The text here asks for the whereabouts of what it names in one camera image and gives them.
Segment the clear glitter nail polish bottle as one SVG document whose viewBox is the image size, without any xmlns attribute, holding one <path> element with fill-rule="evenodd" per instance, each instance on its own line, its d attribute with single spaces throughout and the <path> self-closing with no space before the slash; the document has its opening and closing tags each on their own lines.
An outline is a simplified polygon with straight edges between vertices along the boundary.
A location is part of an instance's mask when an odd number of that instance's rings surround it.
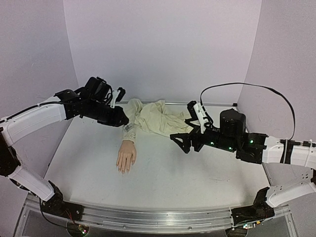
<svg viewBox="0 0 316 237">
<path fill-rule="evenodd" d="M 125 126 L 123 127 L 123 130 L 124 130 L 125 132 L 128 132 L 128 131 L 130 131 L 132 128 L 133 128 L 133 124 L 127 124 L 127 125 L 125 125 Z"/>
</svg>

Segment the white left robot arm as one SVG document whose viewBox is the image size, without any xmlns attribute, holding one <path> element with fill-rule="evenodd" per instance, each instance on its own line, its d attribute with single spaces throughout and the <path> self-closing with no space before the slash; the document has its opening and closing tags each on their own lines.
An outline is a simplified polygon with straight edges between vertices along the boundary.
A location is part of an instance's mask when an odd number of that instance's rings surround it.
<svg viewBox="0 0 316 237">
<path fill-rule="evenodd" d="M 37 173 L 29 171 L 19 160 L 14 144 L 22 138 L 51 124 L 87 117 L 97 123 L 112 127 L 127 125 L 129 119 L 121 101 L 126 91 L 114 90 L 100 77 L 91 77 L 85 86 L 76 90 L 66 89 L 47 100 L 30 106 L 0 120 L 0 174 L 26 188 L 41 200 L 55 215 L 67 210 L 57 187 Z"/>
</svg>

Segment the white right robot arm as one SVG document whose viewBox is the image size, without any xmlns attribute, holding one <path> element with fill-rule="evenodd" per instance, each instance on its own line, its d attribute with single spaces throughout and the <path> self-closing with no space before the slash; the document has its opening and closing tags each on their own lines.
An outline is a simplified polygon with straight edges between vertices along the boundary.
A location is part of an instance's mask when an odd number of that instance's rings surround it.
<svg viewBox="0 0 316 237">
<path fill-rule="evenodd" d="M 192 118 L 185 121 L 192 127 L 189 133 L 171 134 L 184 153 L 199 152 L 203 146 L 234 153 L 237 159 L 255 164 L 279 163 L 316 169 L 316 143 L 281 139 L 263 133 L 246 131 L 246 117 L 234 110 L 219 115 L 219 127 L 214 127 L 204 109 L 192 109 Z"/>
</svg>

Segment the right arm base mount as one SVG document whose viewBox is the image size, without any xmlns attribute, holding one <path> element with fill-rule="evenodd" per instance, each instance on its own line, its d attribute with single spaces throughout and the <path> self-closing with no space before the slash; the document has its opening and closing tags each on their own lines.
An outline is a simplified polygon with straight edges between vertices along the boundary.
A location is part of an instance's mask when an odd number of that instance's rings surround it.
<svg viewBox="0 0 316 237">
<path fill-rule="evenodd" d="M 266 203 L 266 194 L 269 189 L 269 187 L 266 187 L 259 190 L 252 205 L 237 207 L 231 210 L 234 227 L 257 221 L 261 222 L 275 216 L 274 209 Z"/>
</svg>

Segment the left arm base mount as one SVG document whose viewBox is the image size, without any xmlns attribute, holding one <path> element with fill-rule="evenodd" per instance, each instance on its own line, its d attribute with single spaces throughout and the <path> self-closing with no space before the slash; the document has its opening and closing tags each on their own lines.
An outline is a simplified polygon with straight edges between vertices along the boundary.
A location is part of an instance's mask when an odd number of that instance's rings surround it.
<svg viewBox="0 0 316 237">
<path fill-rule="evenodd" d="M 48 182 L 53 187 L 54 195 L 48 201 L 41 202 L 41 211 L 54 216 L 68 218 L 73 221 L 80 221 L 84 207 L 80 204 L 64 201 L 63 194 L 59 188 L 51 181 Z"/>
</svg>

